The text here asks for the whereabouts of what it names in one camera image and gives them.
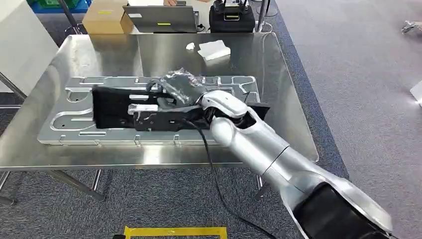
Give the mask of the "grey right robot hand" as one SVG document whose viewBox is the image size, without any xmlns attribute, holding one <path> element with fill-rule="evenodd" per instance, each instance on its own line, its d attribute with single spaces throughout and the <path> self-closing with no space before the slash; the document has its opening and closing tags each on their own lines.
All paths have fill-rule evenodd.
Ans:
<svg viewBox="0 0 422 239">
<path fill-rule="evenodd" d="M 153 78 L 147 83 L 146 91 L 152 91 L 154 86 L 160 93 L 166 93 L 176 102 L 170 104 L 165 97 L 157 97 L 157 103 L 151 105 L 130 104 L 127 110 L 129 115 L 148 113 L 175 116 L 180 114 L 188 119 L 199 119 L 204 116 L 204 110 L 199 101 L 209 91 L 201 80 L 184 68 Z"/>
</svg>

